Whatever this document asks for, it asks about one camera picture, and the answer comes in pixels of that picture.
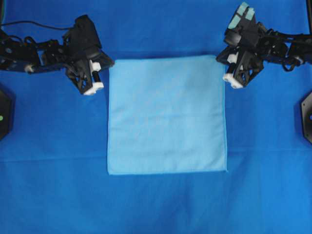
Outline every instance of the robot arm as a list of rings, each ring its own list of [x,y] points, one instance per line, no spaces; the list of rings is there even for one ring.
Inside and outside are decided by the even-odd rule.
[[[93,22],[87,15],[75,20],[75,25],[63,36],[63,45],[57,40],[36,43],[31,37],[14,40],[0,30],[0,70],[44,73],[62,68],[67,77],[84,95],[95,94],[103,88],[98,73],[114,65],[101,51],[101,43]],[[38,51],[43,51],[41,60]]]

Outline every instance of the blue tablecloth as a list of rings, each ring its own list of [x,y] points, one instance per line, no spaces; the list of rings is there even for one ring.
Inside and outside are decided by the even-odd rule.
[[[7,1],[5,21],[59,27],[88,14],[113,59],[217,54],[240,0]],[[305,1],[250,0],[257,20],[308,33]],[[5,28],[36,41],[62,32]],[[311,67],[265,64],[242,90],[226,85],[228,172],[109,176],[106,89],[82,97],[64,72],[0,73],[16,94],[15,125],[0,142],[0,233],[311,233],[312,146],[300,106]]]

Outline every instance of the metal bracket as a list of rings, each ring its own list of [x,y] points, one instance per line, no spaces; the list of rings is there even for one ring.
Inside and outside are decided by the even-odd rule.
[[[312,93],[301,103],[301,116],[304,137],[312,143]]]
[[[0,140],[10,131],[12,100],[0,90]]]

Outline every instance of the light blue towel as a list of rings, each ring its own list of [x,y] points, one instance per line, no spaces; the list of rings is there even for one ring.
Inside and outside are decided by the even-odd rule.
[[[214,56],[117,60],[110,69],[109,174],[226,170],[223,73]]]

